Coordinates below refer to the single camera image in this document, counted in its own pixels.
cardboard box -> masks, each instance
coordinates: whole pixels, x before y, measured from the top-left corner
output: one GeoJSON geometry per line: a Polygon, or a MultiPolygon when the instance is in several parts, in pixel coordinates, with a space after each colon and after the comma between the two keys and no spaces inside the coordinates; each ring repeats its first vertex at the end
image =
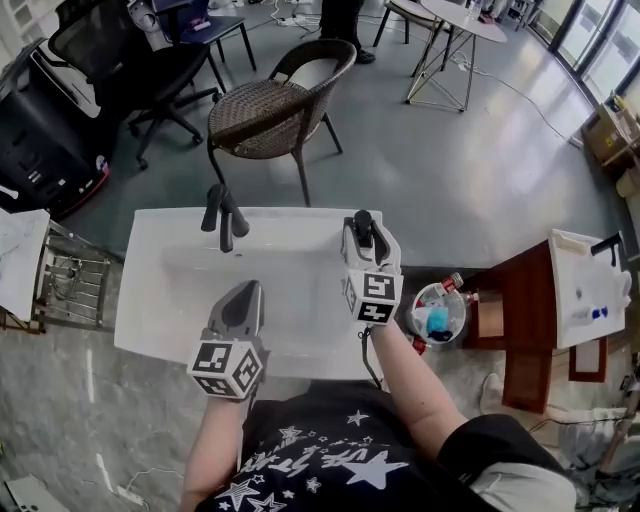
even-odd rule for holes
{"type": "Polygon", "coordinates": [[[582,132],[585,143],[600,164],[604,164],[640,137],[640,127],[629,110],[615,113],[604,104],[583,125],[582,132]]]}

office chair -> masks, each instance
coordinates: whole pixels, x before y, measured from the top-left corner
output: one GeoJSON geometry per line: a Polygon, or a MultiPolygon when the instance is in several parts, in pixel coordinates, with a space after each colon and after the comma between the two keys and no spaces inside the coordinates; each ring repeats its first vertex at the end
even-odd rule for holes
{"type": "MultiPolygon", "coordinates": [[[[154,10],[162,9],[167,3],[173,3],[176,0],[154,0],[154,10]]],[[[182,44],[206,44],[211,45],[216,43],[218,46],[218,52],[220,53],[220,60],[225,62],[224,51],[222,49],[221,38],[234,30],[240,29],[242,38],[244,39],[244,45],[249,55],[249,61],[254,71],[257,71],[256,62],[253,58],[253,52],[251,51],[251,43],[247,36],[247,31],[244,28],[244,18],[240,16],[209,16],[209,0],[191,0],[189,5],[178,11],[177,27],[179,31],[179,40],[182,44]],[[193,20],[205,20],[211,25],[209,27],[198,30],[197,32],[191,30],[190,23],[193,20]]],[[[169,26],[169,20],[167,17],[160,17],[160,26],[164,32],[165,38],[170,43],[173,42],[174,37],[171,35],[171,27],[169,26]]],[[[209,63],[213,69],[213,73],[216,75],[216,79],[220,84],[222,92],[226,93],[227,89],[222,81],[222,76],[216,67],[213,57],[209,58],[209,63]]]]}
{"type": "Polygon", "coordinates": [[[178,113],[178,108],[205,96],[218,95],[217,88],[182,98],[178,94],[207,60],[209,47],[175,45],[151,50],[144,32],[131,20],[123,0],[66,0],[56,8],[60,28],[51,36],[49,49],[64,62],[84,73],[95,90],[96,102],[124,120],[142,111],[129,123],[137,135],[137,125],[151,121],[136,159],[139,168],[148,167],[143,158],[149,143],[165,120],[189,131],[194,144],[202,142],[200,132],[178,113]]]}
{"type": "Polygon", "coordinates": [[[324,122],[336,144],[342,146],[326,112],[336,83],[356,60],[356,49],[339,39],[303,43],[287,53],[267,80],[236,87],[224,95],[209,115],[209,160],[221,183],[222,170],[214,150],[254,160],[291,153],[298,166],[304,201],[311,206],[302,147],[324,122]],[[311,89],[289,82],[305,64],[322,59],[336,61],[332,75],[311,89]]]}
{"type": "MultiPolygon", "coordinates": [[[[451,1],[455,4],[463,4],[466,0],[447,0],[451,1]]],[[[416,25],[420,25],[421,27],[428,28],[432,32],[435,30],[433,37],[438,37],[440,34],[440,30],[442,28],[440,26],[435,26],[433,23],[434,16],[429,11],[427,11],[422,5],[418,3],[417,0],[389,0],[385,2],[384,6],[387,10],[382,17],[382,23],[380,23],[380,28],[378,29],[378,33],[376,34],[376,39],[373,42],[373,47],[376,48],[378,43],[380,42],[380,38],[382,37],[382,32],[384,31],[384,27],[387,24],[387,19],[389,18],[389,14],[391,12],[395,12],[404,18],[404,44],[409,44],[409,26],[411,23],[415,23],[416,25]]],[[[449,50],[451,49],[451,42],[453,41],[453,29],[451,27],[447,27],[444,29],[444,32],[449,34],[449,38],[447,39],[447,46],[445,48],[444,53],[444,61],[442,62],[442,66],[440,67],[440,71],[445,70],[445,65],[447,59],[449,58],[449,50]]],[[[411,76],[415,76],[418,67],[416,66],[413,74],[411,76]]]]}

round table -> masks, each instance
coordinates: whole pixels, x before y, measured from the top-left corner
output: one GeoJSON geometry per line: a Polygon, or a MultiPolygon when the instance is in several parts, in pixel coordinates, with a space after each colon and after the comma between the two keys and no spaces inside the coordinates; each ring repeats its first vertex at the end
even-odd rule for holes
{"type": "Polygon", "coordinates": [[[429,41],[427,42],[427,46],[425,51],[418,62],[418,66],[416,67],[416,72],[414,79],[411,83],[411,87],[409,88],[409,92],[407,93],[406,103],[419,103],[424,105],[437,105],[439,107],[450,108],[453,110],[458,110],[460,112],[464,112],[467,110],[469,106],[469,95],[471,94],[471,80],[473,78],[473,67],[475,64],[475,56],[476,56],[476,39],[478,37],[482,39],[486,39],[487,41],[492,41],[494,43],[506,43],[507,36],[505,33],[497,27],[493,23],[482,23],[477,20],[472,20],[468,16],[468,10],[466,7],[461,5],[454,4],[452,2],[446,2],[445,0],[421,0],[420,2],[422,6],[431,12],[435,16],[435,29],[432,30],[431,35],[429,36],[429,41]],[[445,23],[451,25],[451,30],[456,31],[459,29],[459,33],[453,38],[450,44],[442,50],[438,55],[436,55],[431,61],[428,61],[429,53],[433,48],[433,43],[436,38],[442,31],[442,28],[445,23]],[[463,38],[463,41],[456,47],[455,50],[450,51],[450,47],[460,38],[463,38]],[[467,95],[464,104],[460,102],[453,94],[451,94],[444,86],[438,83],[433,76],[438,71],[444,71],[445,63],[455,55],[455,53],[464,46],[467,41],[471,40],[472,42],[472,50],[471,50],[471,66],[469,67],[469,81],[467,84],[467,95]],[[444,53],[444,58],[442,64],[436,67],[433,71],[429,73],[429,68],[431,65],[444,53]],[[442,89],[452,100],[454,105],[446,105],[442,103],[433,103],[429,101],[418,101],[415,100],[414,97],[418,93],[420,89],[428,82],[432,81],[435,85],[437,85],[440,89],[442,89]]]}

black shoe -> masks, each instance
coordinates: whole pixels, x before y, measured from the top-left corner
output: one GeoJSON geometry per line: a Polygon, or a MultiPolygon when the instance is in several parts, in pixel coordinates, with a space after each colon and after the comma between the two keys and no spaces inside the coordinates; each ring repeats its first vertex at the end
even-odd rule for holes
{"type": "Polygon", "coordinates": [[[358,50],[358,55],[356,56],[358,64],[371,64],[374,60],[376,60],[376,56],[373,53],[367,52],[362,48],[358,50]]]}

black t-shirt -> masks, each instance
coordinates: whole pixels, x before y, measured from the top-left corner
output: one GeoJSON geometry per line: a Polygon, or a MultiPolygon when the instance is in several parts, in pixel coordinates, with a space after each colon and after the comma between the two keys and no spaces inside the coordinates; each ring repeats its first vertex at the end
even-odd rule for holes
{"type": "Polygon", "coordinates": [[[244,425],[242,469],[197,512],[295,510],[495,511],[467,487],[496,462],[562,472],[512,418],[457,429],[437,462],[368,383],[319,384],[286,402],[257,402],[244,425]]]}

